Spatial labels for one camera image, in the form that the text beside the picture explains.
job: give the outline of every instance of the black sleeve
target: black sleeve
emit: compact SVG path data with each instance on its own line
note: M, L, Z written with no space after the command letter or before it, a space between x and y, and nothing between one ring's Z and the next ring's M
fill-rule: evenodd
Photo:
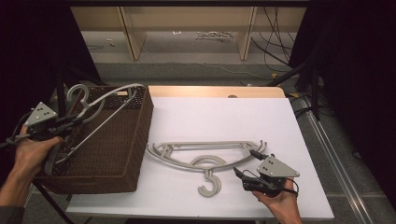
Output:
M0 206L0 224L21 224L23 207Z

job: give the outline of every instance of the basket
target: basket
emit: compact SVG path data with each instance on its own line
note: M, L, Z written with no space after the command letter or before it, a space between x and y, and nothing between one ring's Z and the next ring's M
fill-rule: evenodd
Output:
M117 87L89 87L92 101ZM149 139L153 103L149 89L135 87L137 95L101 129L93 134L67 162L53 169L53 175L35 178L47 189L60 194L103 194L135 191L140 166ZM99 115L77 127L61 148L76 146L103 123L127 99L109 96ZM75 103L71 113L79 113Z

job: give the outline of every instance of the white tabletop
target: white tabletop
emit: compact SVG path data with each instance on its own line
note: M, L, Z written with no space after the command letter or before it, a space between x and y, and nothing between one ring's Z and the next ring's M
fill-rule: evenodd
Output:
M333 213L318 180L303 136L286 98L152 97L153 117L148 144L161 142L253 141L267 142L264 154L276 157L298 171L298 204L303 220L332 219ZM191 161L203 151L178 153ZM220 156L235 161L242 151ZM236 167L254 174L261 162L255 159ZM88 216L266 219L271 212L234 175L232 167L215 170L221 191L212 198L197 188L211 183L204 173L181 169L159 161L146 152L137 190L131 193L74 195L66 212Z

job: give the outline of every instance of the human hand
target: human hand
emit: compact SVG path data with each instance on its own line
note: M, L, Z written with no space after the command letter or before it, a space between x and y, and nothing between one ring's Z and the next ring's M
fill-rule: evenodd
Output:
M22 126L20 134L26 134L27 127ZM46 141L36 142L24 138L17 142L14 172L19 172L26 178L33 179L41 170L41 162L47 157L50 150L62 143L61 137L53 137Z
M286 180L285 189L293 189L292 178ZM276 197L270 198L258 191L252 193L259 202L270 209L280 223L302 223L295 194L281 191Z

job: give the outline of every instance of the floor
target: floor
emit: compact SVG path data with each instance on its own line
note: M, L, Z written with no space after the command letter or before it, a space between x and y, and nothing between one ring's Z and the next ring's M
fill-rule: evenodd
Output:
M102 80L110 85L139 82L145 85L260 86L290 70L278 60L268 55L264 56L253 43L250 44L247 60L241 61L235 43L236 36L233 34L228 39L219 41L196 39L196 32L148 33L143 52L139 60L134 62L129 58L123 34L84 32L83 35ZM253 35L253 39L265 48L266 42L261 35L268 39L270 33ZM295 34L281 34L283 45L290 48L293 38ZM282 61L287 60L282 48L268 45L267 50ZM285 93L295 92L293 84L296 79L297 77L292 77L282 83L281 88ZM290 97L290 103L296 111L304 140L335 216L334 220L305 223L396 223L395 210L368 168L359 159L359 155L352 154L354 147L332 109L327 105L325 97L321 94L320 121L316 121L311 112L304 111L310 104L309 94L302 95L306 96ZM334 166L334 157L339 161L338 166ZM348 193L346 185L347 189L352 189L355 194ZM63 210L67 207L67 195L51 195ZM356 200L361 200L362 205L354 204ZM361 211L361 207L365 209L365 215L357 212L357 209ZM69 216L76 223L121 224L126 221L123 217L87 219ZM35 190L26 206L23 223L45 224L64 221ZM153 223L153 220L129 220L128 223Z

